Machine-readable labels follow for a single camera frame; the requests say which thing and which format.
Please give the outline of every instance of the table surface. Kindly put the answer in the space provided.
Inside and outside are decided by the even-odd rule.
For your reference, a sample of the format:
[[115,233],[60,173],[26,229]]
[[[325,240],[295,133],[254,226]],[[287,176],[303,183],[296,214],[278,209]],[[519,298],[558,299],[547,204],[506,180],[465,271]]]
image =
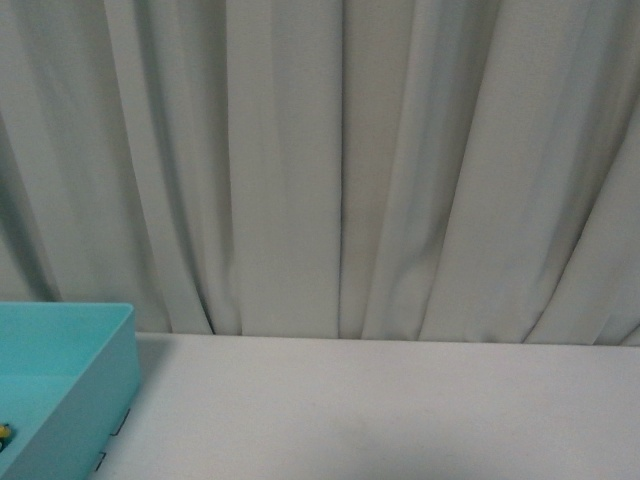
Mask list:
[[631,479],[640,349],[138,334],[91,480]]

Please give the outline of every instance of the white curtain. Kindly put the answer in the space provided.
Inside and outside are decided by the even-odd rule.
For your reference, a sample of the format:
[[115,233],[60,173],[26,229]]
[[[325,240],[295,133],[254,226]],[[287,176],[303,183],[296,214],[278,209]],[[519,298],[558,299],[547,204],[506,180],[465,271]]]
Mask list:
[[0,2],[0,299],[640,344],[640,2]]

